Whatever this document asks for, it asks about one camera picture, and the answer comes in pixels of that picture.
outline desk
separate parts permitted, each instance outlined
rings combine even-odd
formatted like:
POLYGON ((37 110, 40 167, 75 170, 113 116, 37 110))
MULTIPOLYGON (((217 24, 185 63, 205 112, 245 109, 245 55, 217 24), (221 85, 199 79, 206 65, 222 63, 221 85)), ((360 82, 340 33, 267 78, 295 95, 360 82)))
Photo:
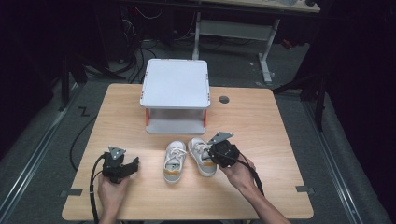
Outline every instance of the desk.
MULTIPOLYGON (((72 189, 80 196, 68 196, 63 210, 67 220, 92 220, 89 182, 96 159, 107 146, 126 149, 125 163, 140 158, 139 171, 131 176, 119 219, 253 219, 251 205, 218 170, 202 177, 188 156, 180 181, 168 185, 163 178, 166 146, 174 140, 188 142, 194 136, 209 140, 217 132, 231 132, 230 142, 255 163, 267 199, 287 218, 311 218, 313 209, 303 186, 300 170, 280 117, 274 95, 266 89, 211 87, 204 135, 148 134, 145 109, 140 106, 141 85, 112 84, 78 167, 72 189), (228 104, 220 96, 230 99, 228 104)), ((98 212, 102 207, 96 195, 98 212)))

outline white sneaker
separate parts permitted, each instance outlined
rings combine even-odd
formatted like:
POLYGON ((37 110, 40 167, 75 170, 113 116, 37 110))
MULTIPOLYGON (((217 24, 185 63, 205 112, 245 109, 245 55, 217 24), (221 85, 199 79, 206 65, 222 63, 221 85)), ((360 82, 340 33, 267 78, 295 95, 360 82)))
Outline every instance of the white sneaker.
POLYGON ((180 180, 186 154, 186 145, 180 141, 171 142, 166 148, 163 176, 169 184, 176 184, 180 180))
POLYGON ((212 176, 218 166, 210 159, 207 149, 207 143, 201 138, 192 138, 189 142, 189 152, 197 162, 201 175, 212 176))

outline orange shelf leg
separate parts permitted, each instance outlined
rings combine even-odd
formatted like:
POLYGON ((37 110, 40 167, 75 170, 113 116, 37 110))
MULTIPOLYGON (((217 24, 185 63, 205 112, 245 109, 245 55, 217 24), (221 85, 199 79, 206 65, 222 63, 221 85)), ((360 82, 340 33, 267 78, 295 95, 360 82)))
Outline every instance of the orange shelf leg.
POLYGON ((204 111, 204 127, 206 128, 206 110, 204 111))
POLYGON ((149 126, 149 109, 146 108, 146 126, 149 126))

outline black hole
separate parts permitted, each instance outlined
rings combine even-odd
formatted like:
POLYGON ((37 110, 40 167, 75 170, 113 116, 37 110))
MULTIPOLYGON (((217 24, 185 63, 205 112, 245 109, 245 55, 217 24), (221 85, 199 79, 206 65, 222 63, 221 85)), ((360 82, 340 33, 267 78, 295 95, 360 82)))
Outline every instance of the black hole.
POLYGON ((230 98, 228 98, 227 96, 220 96, 219 101, 222 104, 228 104, 230 102, 230 98))

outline white platform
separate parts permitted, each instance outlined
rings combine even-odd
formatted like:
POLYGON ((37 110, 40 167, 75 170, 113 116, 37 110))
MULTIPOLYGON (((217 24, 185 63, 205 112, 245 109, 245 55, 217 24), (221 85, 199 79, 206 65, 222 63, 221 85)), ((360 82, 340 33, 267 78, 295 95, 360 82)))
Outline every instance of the white platform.
POLYGON ((206 62, 149 60, 140 104, 147 109, 148 133, 205 133, 210 106, 206 62))

